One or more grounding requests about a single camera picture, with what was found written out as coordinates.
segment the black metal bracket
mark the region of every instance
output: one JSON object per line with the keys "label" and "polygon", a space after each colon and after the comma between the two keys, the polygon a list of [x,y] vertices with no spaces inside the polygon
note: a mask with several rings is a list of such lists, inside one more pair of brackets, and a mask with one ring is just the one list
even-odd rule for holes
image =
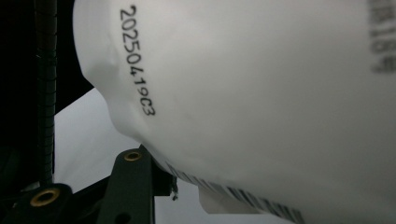
{"label": "black metal bracket", "polygon": [[26,193],[2,224],[154,224],[154,196],[169,196],[174,184],[141,146],[121,152],[110,177],[75,194],[63,184]]}

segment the brass ring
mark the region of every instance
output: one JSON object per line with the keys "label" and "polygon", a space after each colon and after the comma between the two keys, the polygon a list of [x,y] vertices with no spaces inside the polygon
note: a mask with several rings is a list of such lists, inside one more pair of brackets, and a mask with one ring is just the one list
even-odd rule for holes
{"label": "brass ring", "polygon": [[138,152],[130,152],[125,154],[124,159],[126,161],[137,161],[140,158],[142,158],[142,154],[138,153]]}
{"label": "brass ring", "polygon": [[41,207],[53,203],[59,197],[60,194],[61,191],[56,188],[41,190],[30,201],[30,205],[32,205],[33,207]]}

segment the black barcode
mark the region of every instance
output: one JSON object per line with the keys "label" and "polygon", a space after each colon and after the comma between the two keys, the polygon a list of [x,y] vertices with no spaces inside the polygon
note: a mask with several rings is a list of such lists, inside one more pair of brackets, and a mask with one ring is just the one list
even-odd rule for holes
{"label": "black barcode", "polygon": [[167,165],[173,175],[187,182],[190,182],[194,185],[197,185],[201,188],[209,189],[220,194],[226,194],[242,203],[249,204],[252,207],[267,211],[278,217],[282,217],[289,221],[292,221],[296,224],[305,224],[303,215],[301,214],[300,211],[296,209],[288,208],[287,206],[280,203],[270,202],[267,199],[254,196],[253,194],[242,189],[224,187],[222,185],[203,180],[193,175],[187,175],[186,173],[175,169],[173,166],[169,165],[168,163]]}

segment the wrinkled plastic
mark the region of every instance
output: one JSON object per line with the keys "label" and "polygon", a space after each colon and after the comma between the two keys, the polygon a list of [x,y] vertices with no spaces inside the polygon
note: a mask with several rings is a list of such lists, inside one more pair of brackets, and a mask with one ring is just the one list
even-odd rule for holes
{"label": "wrinkled plastic", "polygon": [[74,34],[169,173],[296,223],[396,223],[393,5],[77,0]]}

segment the hole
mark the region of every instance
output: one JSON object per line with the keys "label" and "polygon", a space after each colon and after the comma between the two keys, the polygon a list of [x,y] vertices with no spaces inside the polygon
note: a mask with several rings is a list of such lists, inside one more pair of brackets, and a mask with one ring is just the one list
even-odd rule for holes
{"label": "hole", "polygon": [[137,161],[142,158],[142,155],[138,152],[130,152],[124,156],[126,161]]}
{"label": "hole", "polygon": [[121,213],[118,216],[116,216],[116,219],[114,220],[116,224],[126,224],[131,220],[131,216],[127,213]]}
{"label": "hole", "polygon": [[33,207],[41,207],[53,203],[60,195],[59,189],[43,189],[30,201]]}

